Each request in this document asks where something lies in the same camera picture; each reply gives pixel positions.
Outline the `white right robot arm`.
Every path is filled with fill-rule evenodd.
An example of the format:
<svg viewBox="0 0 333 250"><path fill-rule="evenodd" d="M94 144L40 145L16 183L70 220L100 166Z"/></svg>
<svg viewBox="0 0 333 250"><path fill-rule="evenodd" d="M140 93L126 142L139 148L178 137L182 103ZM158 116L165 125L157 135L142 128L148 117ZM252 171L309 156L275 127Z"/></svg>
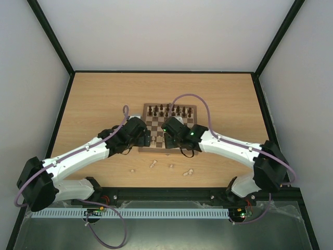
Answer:
<svg viewBox="0 0 333 250"><path fill-rule="evenodd" d="M201 125L189 128L181 118L170 117L162 124L167 149L180 148L192 152L204 152L235 160L252 171L232 178L224 199L232 204L240 203L250 194L264 191L277 193L287 173L287 160L276 144L239 141L222 136Z"/></svg>

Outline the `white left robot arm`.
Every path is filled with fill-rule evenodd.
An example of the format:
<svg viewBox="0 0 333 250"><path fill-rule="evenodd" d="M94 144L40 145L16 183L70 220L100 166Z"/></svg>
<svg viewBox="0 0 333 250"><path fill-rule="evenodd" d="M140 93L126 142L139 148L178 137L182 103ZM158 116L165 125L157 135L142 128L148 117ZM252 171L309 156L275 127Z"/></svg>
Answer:
<svg viewBox="0 0 333 250"><path fill-rule="evenodd" d="M86 144L57 157L29 159L17 181L25 206L36 212L54 202L70 199L97 199L100 189L94 178L67 180L76 171L132 147L149 147L151 132L139 117L102 130Z"/></svg>

